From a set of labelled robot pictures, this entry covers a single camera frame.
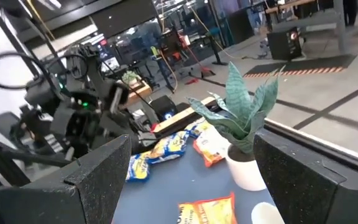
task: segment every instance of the snake plant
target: snake plant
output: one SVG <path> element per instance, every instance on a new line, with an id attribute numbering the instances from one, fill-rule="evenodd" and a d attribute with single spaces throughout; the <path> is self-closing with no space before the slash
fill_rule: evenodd
<path id="1" fill-rule="evenodd" d="M 126 84 L 129 84 L 132 80 L 137 78 L 136 72 L 128 71 L 122 76 L 122 81 Z"/>
<path id="2" fill-rule="evenodd" d="M 226 99 L 210 93 L 215 97 L 218 106 L 227 114 L 213 113 L 194 98 L 188 98 L 193 110 L 203 116 L 231 144 L 243 153 L 252 153 L 254 136 L 264 125 L 264 119 L 273 109 L 278 93 L 278 75 L 274 81 L 259 86 L 253 98 L 250 97 L 240 72 L 233 63 L 229 64 L 229 75 L 226 82 Z"/>

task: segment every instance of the green leaf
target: green leaf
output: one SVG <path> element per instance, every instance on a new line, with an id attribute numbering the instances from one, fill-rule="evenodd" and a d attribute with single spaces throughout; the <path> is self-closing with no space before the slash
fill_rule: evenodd
<path id="1" fill-rule="evenodd" d="M 245 139 L 236 139 L 226 128 L 216 127 L 218 133 L 226 138 L 232 145 L 237 146 L 243 153 L 252 153 L 253 142 L 250 142 L 247 138 Z"/>
<path id="2" fill-rule="evenodd" d="M 225 118 L 220 114 L 213 113 L 202 102 L 200 102 L 200 100 L 188 98 L 188 101 L 190 103 L 191 108 L 196 113 L 205 117 L 205 120 L 213 126 L 225 126 L 239 139 L 242 139 L 247 135 L 247 133 L 244 132 L 235 121 L 230 118 Z"/>
<path id="3" fill-rule="evenodd" d="M 266 114 L 269 114 L 270 111 L 273 109 L 274 104 L 276 103 L 277 94 L 278 94 L 278 76 L 273 82 L 266 85 L 264 102 L 260 107 L 259 111 L 264 111 Z"/>
<path id="4" fill-rule="evenodd" d="M 251 129 L 247 135 L 248 141 L 254 142 L 255 133 L 264 126 L 265 124 L 266 113 L 260 111 L 251 120 Z"/>
<path id="5" fill-rule="evenodd" d="M 249 114 L 251 99 L 242 79 L 242 75 L 232 62 L 229 64 L 229 75 L 226 82 L 226 105 L 237 117 Z"/>
<path id="6" fill-rule="evenodd" d="M 233 112 L 231 112 L 229 110 L 229 108 L 227 108 L 226 103 L 218 94 L 211 93 L 210 91 L 208 93 L 211 94 L 215 98 L 216 103 L 218 104 L 218 106 L 220 108 L 222 108 L 222 110 L 229 112 L 234 118 L 238 119 L 238 117 Z"/>
<path id="7" fill-rule="evenodd" d="M 252 111 L 250 114 L 248 114 L 248 117 L 246 117 L 247 122 L 246 125 L 244 126 L 244 130 L 247 131 L 248 133 L 250 132 L 251 121 L 254 118 L 255 114 L 258 113 L 258 111 L 262 107 L 265 101 L 264 100 L 265 96 L 266 96 L 265 85 L 261 85 L 255 91 L 254 100 L 252 101 Z"/>

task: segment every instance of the yellow snack bag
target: yellow snack bag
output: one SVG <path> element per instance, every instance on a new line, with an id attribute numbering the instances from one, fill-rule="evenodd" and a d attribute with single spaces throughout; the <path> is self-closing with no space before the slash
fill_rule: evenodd
<path id="1" fill-rule="evenodd" d="M 193 123 L 186 126 L 185 131 L 189 132 L 189 135 L 193 138 L 197 138 L 203 131 L 212 127 L 205 118 L 200 118 Z"/>
<path id="2" fill-rule="evenodd" d="M 228 197 L 179 204 L 177 224 L 237 224 L 234 193 Z"/>
<path id="3" fill-rule="evenodd" d="M 211 127 L 198 136 L 193 142 L 193 147 L 203 156 L 205 166 L 211 167 L 223 159 L 230 143 L 214 127 Z"/>
<path id="4" fill-rule="evenodd" d="M 161 139 L 151 150 L 149 164 L 156 164 L 182 156 L 185 153 L 187 131 L 179 131 Z"/>
<path id="5" fill-rule="evenodd" d="M 131 156 L 126 177 L 126 182 L 145 182 L 149 179 L 149 159 L 150 152 L 144 152 Z"/>

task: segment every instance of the potted plant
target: potted plant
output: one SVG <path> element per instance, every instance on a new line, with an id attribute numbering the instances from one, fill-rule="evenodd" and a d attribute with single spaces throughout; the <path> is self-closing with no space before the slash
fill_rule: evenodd
<path id="1" fill-rule="evenodd" d="M 276 102 L 277 93 L 276 77 L 273 82 L 259 86 L 251 98 L 241 74 L 236 66 L 230 63 L 226 99 L 223 100 L 219 95 L 211 93 L 226 114 L 213 113 L 199 100 L 188 98 L 194 111 L 203 116 L 231 143 L 226 154 L 227 164 L 234 181 L 243 189 L 266 189 L 253 153 L 254 136 L 264 125 L 265 117 Z"/>
<path id="2" fill-rule="evenodd" d="M 134 86 L 137 83 L 137 77 L 135 72 L 128 71 L 122 76 L 122 81 L 129 86 Z"/>

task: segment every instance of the white pot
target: white pot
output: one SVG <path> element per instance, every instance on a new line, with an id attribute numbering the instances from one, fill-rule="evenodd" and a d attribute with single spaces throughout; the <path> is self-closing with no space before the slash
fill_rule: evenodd
<path id="1" fill-rule="evenodd" d="M 266 184 L 259 172 L 255 160 L 237 162 L 226 154 L 226 161 L 236 184 L 244 190 L 260 191 L 266 189 Z"/>
<path id="2" fill-rule="evenodd" d="M 251 219 L 252 224 L 285 224 L 277 207 L 266 202 L 254 207 Z"/>
<path id="3" fill-rule="evenodd" d="M 127 83 L 127 84 L 128 84 L 129 86 L 134 86 L 134 85 L 136 85 L 136 83 L 137 83 L 137 79 L 134 78 L 133 80 L 129 81 L 129 83 Z"/>

